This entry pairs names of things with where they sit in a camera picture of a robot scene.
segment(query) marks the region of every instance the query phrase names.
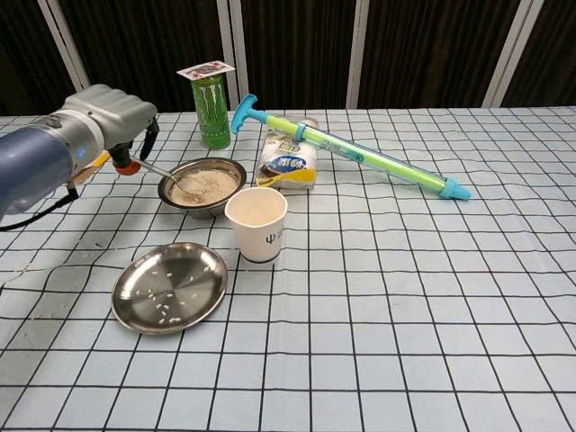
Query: curtain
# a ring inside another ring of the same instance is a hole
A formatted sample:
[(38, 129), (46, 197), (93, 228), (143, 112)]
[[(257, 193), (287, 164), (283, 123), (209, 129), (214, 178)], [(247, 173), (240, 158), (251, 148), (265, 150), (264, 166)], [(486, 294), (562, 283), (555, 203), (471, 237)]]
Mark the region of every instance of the curtain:
[(0, 115), (57, 110), (74, 87), (36, 0), (0, 7)]
[(215, 0), (60, 0), (92, 84), (193, 111), (190, 81), (176, 71), (223, 60)]
[(544, 2), (502, 105), (576, 105), (576, 3)]
[(518, 4), (370, 2), (358, 106), (480, 106)]
[(248, 86), (261, 109), (344, 108), (354, 0), (243, 0)]

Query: green can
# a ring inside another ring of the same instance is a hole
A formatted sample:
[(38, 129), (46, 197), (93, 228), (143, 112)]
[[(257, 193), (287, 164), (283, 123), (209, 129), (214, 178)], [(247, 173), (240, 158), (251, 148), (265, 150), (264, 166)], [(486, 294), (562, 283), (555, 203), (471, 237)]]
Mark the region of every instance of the green can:
[(192, 82), (192, 93), (202, 142), (210, 149), (230, 144), (230, 126), (226, 111), (224, 75), (207, 76)]

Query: white paper cup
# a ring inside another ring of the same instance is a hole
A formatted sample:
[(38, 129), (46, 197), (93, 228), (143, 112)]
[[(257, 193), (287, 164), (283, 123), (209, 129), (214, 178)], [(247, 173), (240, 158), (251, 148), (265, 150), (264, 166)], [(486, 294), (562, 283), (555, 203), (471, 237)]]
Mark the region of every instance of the white paper cup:
[(268, 264), (280, 255), (288, 202), (268, 187), (251, 187), (233, 195), (224, 209), (250, 263)]

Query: toy water gun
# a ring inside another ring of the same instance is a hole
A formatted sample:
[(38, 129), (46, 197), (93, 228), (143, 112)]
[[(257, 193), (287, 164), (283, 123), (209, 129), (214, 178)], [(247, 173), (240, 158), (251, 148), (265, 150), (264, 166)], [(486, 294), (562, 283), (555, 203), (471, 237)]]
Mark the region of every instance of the toy water gun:
[(230, 129), (238, 133), (246, 118), (258, 120), (271, 128), (292, 134), (298, 141), (306, 140), (319, 149), (382, 171), (389, 176), (398, 177), (414, 185), (424, 186), (435, 191), (442, 198), (468, 200), (470, 191), (460, 186), (454, 179), (431, 173), (425, 169), (410, 165), (395, 157), (390, 157), (363, 147), (359, 144), (331, 135), (304, 123), (292, 123), (286, 119), (274, 117), (266, 112), (255, 110), (252, 105), (257, 100), (253, 94), (247, 94), (232, 118)]

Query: tablecloth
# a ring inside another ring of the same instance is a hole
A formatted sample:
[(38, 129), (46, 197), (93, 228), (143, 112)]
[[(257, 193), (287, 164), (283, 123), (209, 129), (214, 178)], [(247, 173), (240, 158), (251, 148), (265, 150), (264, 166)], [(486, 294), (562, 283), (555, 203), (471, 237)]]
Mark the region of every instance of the tablecloth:
[[(0, 425), (574, 430), (576, 109), (276, 113), (452, 176), (472, 199), (319, 152), (314, 189), (282, 191), (279, 261), (255, 269), (225, 218), (185, 217), (161, 205), (157, 175), (108, 163), (70, 206), (0, 233)], [(33, 120), (0, 118), (0, 134)], [(158, 121), (150, 161), (233, 158), (252, 180), (259, 123), (209, 151), (194, 113)], [(224, 301), (172, 336), (124, 328), (110, 311), (115, 279), (176, 241), (224, 258)]]

